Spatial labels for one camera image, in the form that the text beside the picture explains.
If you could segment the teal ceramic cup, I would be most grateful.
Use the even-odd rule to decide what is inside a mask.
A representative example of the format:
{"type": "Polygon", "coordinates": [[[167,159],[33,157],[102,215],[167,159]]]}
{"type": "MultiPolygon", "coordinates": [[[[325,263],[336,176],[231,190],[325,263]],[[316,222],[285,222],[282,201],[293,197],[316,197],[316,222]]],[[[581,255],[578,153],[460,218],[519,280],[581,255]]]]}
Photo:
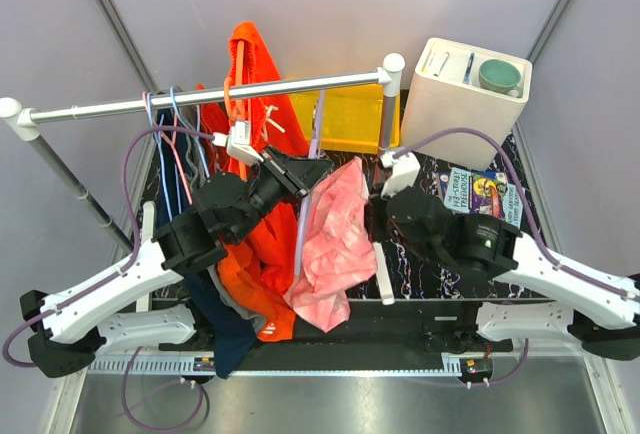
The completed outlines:
{"type": "Polygon", "coordinates": [[[520,86],[522,76],[520,71],[511,63],[501,59],[484,61],[478,70],[478,80],[481,88],[491,92],[509,95],[514,92],[521,98],[523,90],[520,86]]]}

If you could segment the navy blue garment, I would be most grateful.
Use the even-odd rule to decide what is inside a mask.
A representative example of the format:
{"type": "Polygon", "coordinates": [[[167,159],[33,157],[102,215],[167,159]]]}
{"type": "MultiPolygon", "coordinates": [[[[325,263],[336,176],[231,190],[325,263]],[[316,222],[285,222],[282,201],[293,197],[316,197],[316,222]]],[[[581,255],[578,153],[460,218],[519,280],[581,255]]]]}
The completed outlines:
{"type": "Polygon", "coordinates": [[[165,256],[163,267],[184,277],[198,319],[212,333],[216,375],[222,379],[238,368],[257,340],[251,321],[230,305],[229,295],[220,294],[217,264],[227,258],[228,251],[210,223],[212,208],[219,202],[217,189],[222,189],[227,200],[241,183],[235,176],[220,173],[198,180],[190,206],[160,227],[154,237],[165,256]]]}

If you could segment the grey garment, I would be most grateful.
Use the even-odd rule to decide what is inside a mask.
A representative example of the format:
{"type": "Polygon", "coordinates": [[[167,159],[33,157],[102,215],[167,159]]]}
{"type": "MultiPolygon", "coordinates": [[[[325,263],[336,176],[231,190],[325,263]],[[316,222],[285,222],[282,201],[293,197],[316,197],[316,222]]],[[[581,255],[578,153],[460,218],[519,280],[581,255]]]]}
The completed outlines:
{"type": "MultiPolygon", "coordinates": [[[[182,108],[181,116],[184,127],[196,131],[200,130],[200,117],[195,107],[187,106],[182,108]]],[[[205,184],[205,181],[210,177],[210,169],[201,139],[198,136],[188,135],[186,144],[186,162],[190,171],[187,179],[190,189],[194,191],[205,184]]]]}

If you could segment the silver clothes rack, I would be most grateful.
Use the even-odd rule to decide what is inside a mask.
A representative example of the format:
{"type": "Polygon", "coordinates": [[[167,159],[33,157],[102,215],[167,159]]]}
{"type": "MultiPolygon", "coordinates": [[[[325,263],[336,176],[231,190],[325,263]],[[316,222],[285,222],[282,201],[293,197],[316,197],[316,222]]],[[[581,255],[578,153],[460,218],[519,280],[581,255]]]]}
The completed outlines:
{"type": "MultiPolygon", "coordinates": [[[[307,91],[321,91],[327,89],[352,87],[359,85],[377,84],[383,87],[383,103],[388,105],[395,101],[400,92],[400,81],[404,69],[404,58],[396,53],[389,54],[383,60],[383,65],[375,71],[326,76],[299,80],[279,81],[270,83],[250,84],[230,89],[197,90],[182,92],[175,95],[177,106],[194,106],[220,101],[228,96],[232,99],[244,100],[261,98],[268,95],[291,94],[307,91]]],[[[152,107],[171,107],[170,95],[152,99],[152,107]]],[[[106,270],[94,275],[89,280],[78,284],[61,294],[45,297],[45,310],[42,317],[57,315],[66,308],[72,308],[75,303],[79,306],[72,308],[74,317],[83,317],[91,309],[102,316],[108,316],[126,305],[136,301],[145,294],[175,284],[183,277],[163,267],[165,262],[159,245],[152,241],[141,239],[136,214],[131,205],[127,188],[127,167],[129,154],[124,156],[121,168],[121,190],[126,201],[127,212],[131,219],[134,240],[130,241],[124,232],[117,227],[111,217],[95,201],[90,192],[70,171],[68,166],[53,151],[44,138],[41,137],[37,126],[41,123],[56,122],[68,119],[82,119],[121,115],[144,109],[143,101],[123,101],[111,104],[99,104],[85,107],[72,107],[66,110],[37,113],[22,107],[15,99],[4,97],[1,99],[1,118],[23,141],[34,148],[40,147],[40,157],[49,167],[57,172],[60,179],[71,188],[79,191],[79,199],[88,203],[89,210],[104,223],[104,227],[112,234],[123,249],[132,251],[129,256],[112,265],[106,270]]]]}

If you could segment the pink patterned shorts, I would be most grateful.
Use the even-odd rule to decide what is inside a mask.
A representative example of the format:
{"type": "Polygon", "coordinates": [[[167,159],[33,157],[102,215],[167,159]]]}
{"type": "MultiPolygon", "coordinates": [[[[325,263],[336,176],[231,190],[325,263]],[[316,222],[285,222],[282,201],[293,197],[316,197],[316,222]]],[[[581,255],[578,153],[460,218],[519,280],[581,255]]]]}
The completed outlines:
{"type": "Polygon", "coordinates": [[[300,273],[286,299],[296,315],[324,333],[349,319],[347,291],[377,270],[364,221],[368,197],[359,157],[331,173],[311,195],[300,273]]]}

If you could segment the orange garment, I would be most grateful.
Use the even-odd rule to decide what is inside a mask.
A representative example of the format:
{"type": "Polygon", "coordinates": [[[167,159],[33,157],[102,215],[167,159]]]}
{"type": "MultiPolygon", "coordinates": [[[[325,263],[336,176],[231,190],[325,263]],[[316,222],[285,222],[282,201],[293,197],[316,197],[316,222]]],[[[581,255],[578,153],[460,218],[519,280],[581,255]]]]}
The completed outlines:
{"type": "MultiPolygon", "coordinates": [[[[225,88],[277,81],[275,61],[256,25],[244,21],[233,30],[228,43],[231,68],[225,88]]],[[[309,143],[286,95],[270,95],[224,101],[225,106],[201,108],[207,133],[228,133],[235,121],[250,123],[250,145],[261,152],[269,147],[290,157],[304,157],[309,143]]],[[[294,278],[294,251],[298,227],[290,194],[280,187],[263,165],[252,167],[224,153],[210,150],[210,165],[240,177],[247,189],[243,199],[261,209],[265,218],[241,243],[227,244],[228,256],[217,267],[223,288],[241,308],[256,314],[265,324],[254,330],[263,342],[293,338],[296,314],[284,299],[294,278]]]]}

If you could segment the yellow plastic crate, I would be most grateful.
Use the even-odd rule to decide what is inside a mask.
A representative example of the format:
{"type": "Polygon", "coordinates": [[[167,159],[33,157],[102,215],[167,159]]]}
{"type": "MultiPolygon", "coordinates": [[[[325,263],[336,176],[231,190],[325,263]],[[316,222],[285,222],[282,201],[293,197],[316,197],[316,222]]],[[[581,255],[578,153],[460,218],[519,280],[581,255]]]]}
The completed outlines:
{"type": "MultiPolygon", "coordinates": [[[[307,141],[311,140],[313,113],[320,91],[289,94],[307,141]]],[[[383,88],[362,85],[328,90],[324,99],[321,148],[325,151],[376,154],[383,104],[383,88]]],[[[396,97],[391,148],[399,146],[400,95],[396,97]]]]}

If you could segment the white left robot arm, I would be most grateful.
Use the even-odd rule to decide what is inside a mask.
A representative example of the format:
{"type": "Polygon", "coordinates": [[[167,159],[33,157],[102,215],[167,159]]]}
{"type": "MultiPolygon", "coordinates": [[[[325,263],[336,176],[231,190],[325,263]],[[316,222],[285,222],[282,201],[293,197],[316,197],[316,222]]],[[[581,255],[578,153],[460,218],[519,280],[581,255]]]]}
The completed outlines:
{"type": "Polygon", "coordinates": [[[20,298],[33,333],[28,350],[49,378],[70,375],[110,351],[215,340],[216,326],[187,305],[125,312],[145,294],[218,263],[280,203],[306,197],[332,170],[329,159],[308,159],[266,148],[248,180],[218,172],[192,195],[183,213],[143,241],[137,252],[64,292],[32,290],[20,298]]]}

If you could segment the pink clothes hanger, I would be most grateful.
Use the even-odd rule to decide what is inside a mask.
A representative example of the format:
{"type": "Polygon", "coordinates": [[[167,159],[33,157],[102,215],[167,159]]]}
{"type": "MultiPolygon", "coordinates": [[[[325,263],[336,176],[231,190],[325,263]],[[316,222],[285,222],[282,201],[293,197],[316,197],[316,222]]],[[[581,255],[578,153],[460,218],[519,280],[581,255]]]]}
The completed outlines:
{"type": "MultiPolygon", "coordinates": [[[[155,111],[152,107],[152,94],[142,93],[142,101],[150,127],[178,126],[182,123],[181,109],[175,101],[176,89],[170,88],[171,107],[155,111]]],[[[156,144],[160,162],[161,189],[168,218],[172,220],[191,204],[191,189],[187,175],[190,173],[186,162],[186,137],[176,131],[158,131],[152,137],[156,144]]]]}

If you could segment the black marble table mat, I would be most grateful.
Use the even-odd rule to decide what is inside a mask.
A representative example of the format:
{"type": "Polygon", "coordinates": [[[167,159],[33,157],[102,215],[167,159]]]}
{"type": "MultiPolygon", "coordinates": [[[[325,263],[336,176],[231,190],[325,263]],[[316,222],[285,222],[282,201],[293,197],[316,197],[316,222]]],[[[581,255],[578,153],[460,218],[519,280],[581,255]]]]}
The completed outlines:
{"type": "MultiPolygon", "coordinates": [[[[136,188],[142,189],[140,194],[140,200],[138,201],[141,206],[146,201],[155,201],[156,208],[158,210],[157,222],[160,225],[168,222],[169,217],[166,213],[165,199],[162,184],[162,164],[157,152],[157,144],[155,141],[145,141],[143,146],[153,148],[151,151],[153,157],[151,160],[145,161],[144,165],[145,174],[144,187],[142,181],[136,181],[136,188]]],[[[532,234],[537,232],[541,234],[539,224],[539,216],[536,212],[536,207],[532,199],[531,191],[529,189],[529,182],[525,170],[525,165],[522,162],[522,156],[519,152],[519,144],[512,133],[510,133],[505,139],[503,150],[509,157],[514,167],[516,177],[521,182],[525,194],[527,203],[532,211],[534,218],[534,229],[532,231],[528,219],[522,213],[520,228],[528,233],[532,234]]],[[[350,161],[356,154],[347,153],[342,151],[326,151],[326,156],[332,159],[335,167],[340,167],[342,164],[350,161]]],[[[421,165],[421,171],[417,178],[417,183],[430,194],[439,194],[439,179],[440,175],[450,172],[454,167],[460,167],[456,164],[451,164],[446,161],[435,159],[423,154],[417,154],[418,160],[421,165]]],[[[367,181],[372,181],[374,158],[372,154],[364,154],[363,169],[367,176],[367,181]]],[[[502,158],[496,155],[490,167],[489,172],[501,172],[509,175],[502,158]]],[[[168,180],[167,185],[169,187],[169,200],[172,203],[172,213],[178,213],[177,210],[177,188],[174,180],[168,180]]],[[[515,303],[515,299],[542,299],[543,296],[528,288],[509,283],[500,283],[494,280],[485,280],[480,277],[461,277],[456,273],[451,273],[444,267],[430,262],[422,261],[414,254],[410,253],[406,248],[393,241],[387,240],[383,243],[384,253],[386,256],[387,266],[389,269],[392,287],[396,297],[400,299],[507,299],[510,302],[515,303]]],[[[379,291],[377,283],[374,279],[360,284],[348,291],[348,296],[353,299],[374,299],[379,297],[379,291]]],[[[177,299],[181,297],[182,291],[179,288],[165,287],[154,292],[154,298],[171,298],[177,299]]]]}

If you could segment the blue pen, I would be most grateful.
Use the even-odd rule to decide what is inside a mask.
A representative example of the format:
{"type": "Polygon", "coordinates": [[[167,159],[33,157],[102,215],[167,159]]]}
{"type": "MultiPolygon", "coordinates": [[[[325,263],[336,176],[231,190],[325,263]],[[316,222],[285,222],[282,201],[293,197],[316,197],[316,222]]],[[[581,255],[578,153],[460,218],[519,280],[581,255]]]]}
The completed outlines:
{"type": "Polygon", "coordinates": [[[475,52],[471,52],[467,61],[464,78],[463,78],[463,83],[465,85],[470,85],[471,71],[474,64],[474,60],[475,60],[475,52]]]}

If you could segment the treehouse children's book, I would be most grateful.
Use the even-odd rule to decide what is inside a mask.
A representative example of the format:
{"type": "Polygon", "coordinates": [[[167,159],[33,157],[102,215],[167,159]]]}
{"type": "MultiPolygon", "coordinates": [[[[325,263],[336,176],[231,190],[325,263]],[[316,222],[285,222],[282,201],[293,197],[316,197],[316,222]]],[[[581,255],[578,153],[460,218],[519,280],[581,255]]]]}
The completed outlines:
{"type": "Polygon", "coordinates": [[[461,214],[486,214],[521,227],[523,203],[504,172],[476,172],[454,167],[438,174],[444,206],[461,214]]]}

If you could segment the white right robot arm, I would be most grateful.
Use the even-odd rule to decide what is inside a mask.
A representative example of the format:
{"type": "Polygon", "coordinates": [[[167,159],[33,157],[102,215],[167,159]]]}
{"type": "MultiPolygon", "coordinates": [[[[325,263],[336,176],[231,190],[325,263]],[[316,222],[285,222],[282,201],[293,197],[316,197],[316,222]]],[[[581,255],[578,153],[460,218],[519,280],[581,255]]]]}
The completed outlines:
{"type": "Polygon", "coordinates": [[[639,356],[639,278],[603,273],[562,258],[518,228],[483,214],[454,214],[417,187],[374,193],[365,208],[375,241],[391,239],[462,277],[513,283],[541,304],[478,305],[454,325],[466,350],[516,338],[558,340],[605,359],[639,356]]]}

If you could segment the white pen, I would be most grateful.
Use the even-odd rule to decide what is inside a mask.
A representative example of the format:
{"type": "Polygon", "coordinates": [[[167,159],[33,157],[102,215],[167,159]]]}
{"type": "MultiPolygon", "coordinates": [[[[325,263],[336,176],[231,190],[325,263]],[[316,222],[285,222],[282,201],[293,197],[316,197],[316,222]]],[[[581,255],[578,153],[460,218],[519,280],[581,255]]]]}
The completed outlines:
{"type": "Polygon", "coordinates": [[[450,58],[450,53],[449,52],[444,52],[442,54],[441,59],[439,61],[439,64],[438,64],[437,68],[434,70],[434,76],[435,77],[439,77],[442,74],[442,72],[444,70],[444,67],[446,66],[449,58],[450,58]]]}

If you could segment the white storage box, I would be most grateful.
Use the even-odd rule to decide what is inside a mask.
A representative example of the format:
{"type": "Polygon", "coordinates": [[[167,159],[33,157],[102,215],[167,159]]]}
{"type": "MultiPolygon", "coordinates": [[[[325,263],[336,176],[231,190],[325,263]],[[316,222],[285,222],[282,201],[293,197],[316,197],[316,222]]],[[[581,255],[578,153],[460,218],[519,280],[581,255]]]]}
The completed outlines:
{"type": "Polygon", "coordinates": [[[530,61],[441,38],[427,41],[415,66],[401,121],[401,145],[412,146],[450,128],[469,128],[485,133],[501,144],[522,113],[529,99],[533,65],[530,61]],[[441,56],[450,58],[439,77],[434,76],[441,56]],[[475,60],[470,85],[463,83],[471,52],[475,60]],[[514,92],[499,94],[480,87],[478,70],[489,59],[501,59],[521,73],[521,98],[514,92]]]}

